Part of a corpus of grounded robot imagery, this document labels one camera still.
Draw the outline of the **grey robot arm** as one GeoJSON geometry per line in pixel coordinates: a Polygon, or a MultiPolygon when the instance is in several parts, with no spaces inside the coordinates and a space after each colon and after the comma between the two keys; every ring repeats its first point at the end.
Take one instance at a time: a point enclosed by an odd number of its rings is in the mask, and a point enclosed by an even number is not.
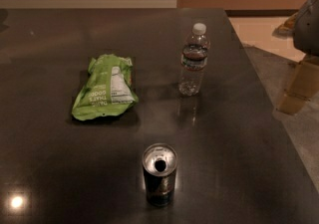
{"type": "Polygon", "coordinates": [[[307,55],[319,56],[319,0],[306,0],[298,10],[293,45],[307,55]]]}

